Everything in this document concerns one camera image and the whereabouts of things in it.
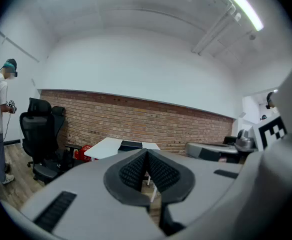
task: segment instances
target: ceiling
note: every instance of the ceiling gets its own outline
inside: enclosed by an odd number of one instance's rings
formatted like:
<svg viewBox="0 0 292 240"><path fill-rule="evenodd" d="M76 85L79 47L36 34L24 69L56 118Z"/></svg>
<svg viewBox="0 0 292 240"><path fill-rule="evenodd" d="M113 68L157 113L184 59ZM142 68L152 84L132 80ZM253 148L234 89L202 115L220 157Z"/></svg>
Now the ceiling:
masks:
<svg viewBox="0 0 292 240"><path fill-rule="evenodd" d="M193 47L225 11L227 0L26 0L24 11L60 39L81 31L130 27L174 36ZM251 57L292 43L292 27L275 0L248 0L264 28L256 32L239 6L238 24L205 51L230 69Z"/></svg>

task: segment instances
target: ceiling light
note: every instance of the ceiling light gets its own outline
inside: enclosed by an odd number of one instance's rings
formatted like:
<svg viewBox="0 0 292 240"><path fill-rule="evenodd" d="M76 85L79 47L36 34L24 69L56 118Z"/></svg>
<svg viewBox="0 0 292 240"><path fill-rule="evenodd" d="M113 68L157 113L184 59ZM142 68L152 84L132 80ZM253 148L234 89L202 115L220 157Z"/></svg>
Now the ceiling light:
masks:
<svg viewBox="0 0 292 240"><path fill-rule="evenodd" d="M260 18L254 11L253 7L250 5L250 3L247 0L234 0L239 7L244 11L244 13L248 16L251 23L254 25L255 29L257 31L260 31L263 29L264 25L261 22Z"/></svg>

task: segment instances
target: sneaker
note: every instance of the sneaker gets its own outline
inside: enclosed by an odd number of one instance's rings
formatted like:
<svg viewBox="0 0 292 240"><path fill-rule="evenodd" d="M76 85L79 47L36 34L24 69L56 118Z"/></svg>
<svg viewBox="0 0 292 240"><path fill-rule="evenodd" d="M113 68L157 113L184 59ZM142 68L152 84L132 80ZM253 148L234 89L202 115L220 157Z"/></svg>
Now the sneaker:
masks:
<svg viewBox="0 0 292 240"><path fill-rule="evenodd" d="M2 182L3 185L10 183L14 180L14 175L11 174L6 174L6 180Z"/></svg>

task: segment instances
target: black strip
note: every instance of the black strip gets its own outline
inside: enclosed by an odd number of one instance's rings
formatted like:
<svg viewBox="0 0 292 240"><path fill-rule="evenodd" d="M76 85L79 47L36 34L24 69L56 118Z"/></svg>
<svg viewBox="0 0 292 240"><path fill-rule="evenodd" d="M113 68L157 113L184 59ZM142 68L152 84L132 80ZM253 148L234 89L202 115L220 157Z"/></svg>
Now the black strip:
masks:
<svg viewBox="0 0 292 240"><path fill-rule="evenodd" d="M13 145L13 144L17 144L17 143L21 143L21 140L15 139L15 140L4 141L4 146Z"/></svg>
<svg viewBox="0 0 292 240"><path fill-rule="evenodd" d="M232 179L236 179L238 177L238 173L236 173L236 172L231 172L231 171L227 171L227 170L220 170L220 169L214 171L214 174L224 176L227 178L232 178Z"/></svg>
<svg viewBox="0 0 292 240"><path fill-rule="evenodd" d="M143 144L141 142L127 141L127 140L123 140L120 145L127 146L127 147L134 147L138 149L143 148Z"/></svg>
<svg viewBox="0 0 292 240"><path fill-rule="evenodd" d="M221 153L202 148L198 157L206 161L218 162L221 158Z"/></svg>
<svg viewBox="0 0 292 240"><path fill-rule="evenodd" d="M77 195L63 191L59 196L39 215L34 223L47 232L52 232L58 221L70 207Z"/></svg>

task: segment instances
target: controller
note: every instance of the controller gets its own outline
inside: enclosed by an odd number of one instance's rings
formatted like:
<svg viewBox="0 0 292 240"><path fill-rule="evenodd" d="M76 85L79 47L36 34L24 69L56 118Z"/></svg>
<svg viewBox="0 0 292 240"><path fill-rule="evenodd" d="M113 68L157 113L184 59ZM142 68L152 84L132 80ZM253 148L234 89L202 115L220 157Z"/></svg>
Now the controller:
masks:
<svg viewBox="0 0 292 240"><path fill-rule="evenodd" d="M12 101L12 100L10 100L7 106L8 106L8 107L11 107L11 108L12 108L12 114L15 114L15 112L16 112L16 110L17 110L17 108L16 108L16 106L15 106L15 102Z"/></svg>

